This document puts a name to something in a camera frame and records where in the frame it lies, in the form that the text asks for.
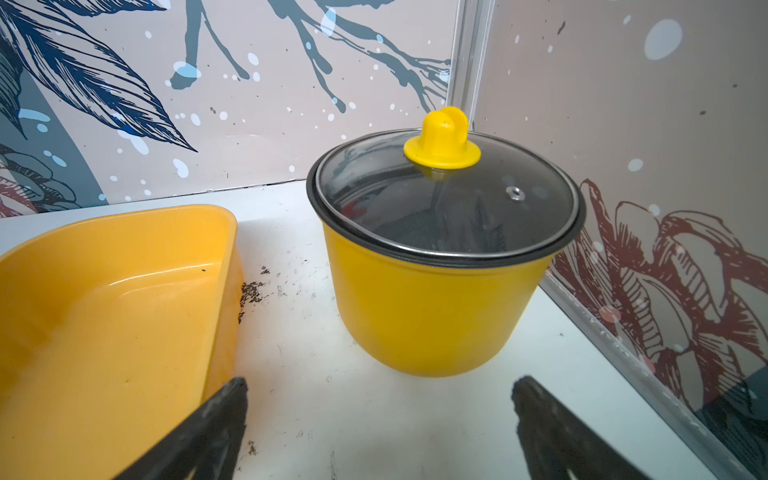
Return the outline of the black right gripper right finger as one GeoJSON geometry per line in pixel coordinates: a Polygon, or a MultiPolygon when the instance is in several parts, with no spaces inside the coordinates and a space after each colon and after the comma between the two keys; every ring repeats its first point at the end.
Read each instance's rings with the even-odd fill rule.
{"type": "Polygon", "coordinates": [[[532,479],[649,479],[533,377],[514,383],[511,400],[532,479]]]}

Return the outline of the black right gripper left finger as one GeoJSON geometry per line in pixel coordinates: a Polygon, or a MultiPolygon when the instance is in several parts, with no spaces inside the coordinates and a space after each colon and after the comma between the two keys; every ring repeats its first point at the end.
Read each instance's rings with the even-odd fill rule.
{"type": "Polygon", "coordinates": [[[119,479],[231,479],[246,429],[248,386],[235,377],[119,479]]]}

